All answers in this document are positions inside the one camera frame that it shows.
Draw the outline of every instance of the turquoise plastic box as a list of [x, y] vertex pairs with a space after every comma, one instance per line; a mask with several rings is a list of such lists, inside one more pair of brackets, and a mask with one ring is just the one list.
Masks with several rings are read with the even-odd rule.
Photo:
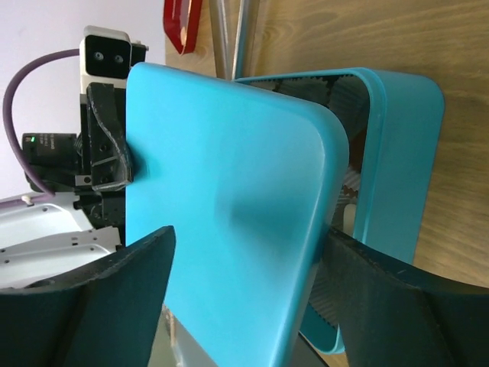
[[307, 300], [348, 164], [345, 130], [326, 107], [243, 84], [347, 75], [370, 100], [354, 237], [411, 262], [444, 109], [433, 81], [368, 69], [236, 82], [131, 71], [127, 243], [175, 226], [165, 303], [219, 366], [287, 365], [299, 329], [323, 352], [344, 349]]
[[[412, 263], [445, 111], [442, 91], [424, 76], [366, 68], [263, 76], [238, 83], [314, 76], [356, 76], [367, 87], [370, 112], [353, 236]], [[300, 330], [324, 353], [345, 350], [341, 333], [310, 305]]]

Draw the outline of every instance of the wooden table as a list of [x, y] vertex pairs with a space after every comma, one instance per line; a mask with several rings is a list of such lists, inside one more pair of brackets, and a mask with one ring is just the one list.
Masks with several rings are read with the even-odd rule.
[[[238, 1], [228, 8], [235, 28]], [[205, 0], [196, 52], [168, 41], [167, 64], [214, 75], [212, 52]], [[489, 0], [262, 0], [252, 64], [255, 75], [362, 66], [434, 79], [446, 111], [414, 264], [489, 287]]]

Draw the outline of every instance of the red object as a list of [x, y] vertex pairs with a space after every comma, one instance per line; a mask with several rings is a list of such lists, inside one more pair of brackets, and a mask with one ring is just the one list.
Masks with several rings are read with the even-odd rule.
[[179, 54], [196, 49], [202, 0], [164, 0], [163, 29]]

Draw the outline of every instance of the turquoise lid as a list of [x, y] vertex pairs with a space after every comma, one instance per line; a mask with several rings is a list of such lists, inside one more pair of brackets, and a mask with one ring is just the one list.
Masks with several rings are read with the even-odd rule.
[[165, 304], [217, 365], [284, 364], [348, 165], [341, 123], [312, 102], [146, 63], [129, 76], [126, 119], [138, 166], [127, 243], [176, 230]]

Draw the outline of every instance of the camera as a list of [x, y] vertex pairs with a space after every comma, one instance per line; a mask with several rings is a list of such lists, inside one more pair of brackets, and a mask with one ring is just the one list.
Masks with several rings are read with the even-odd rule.
[[147, 48], [122, 31], [88, 26], [79, 46], [81, 93], [93, 82], [125, 88], [129, 70], [144, 61]]

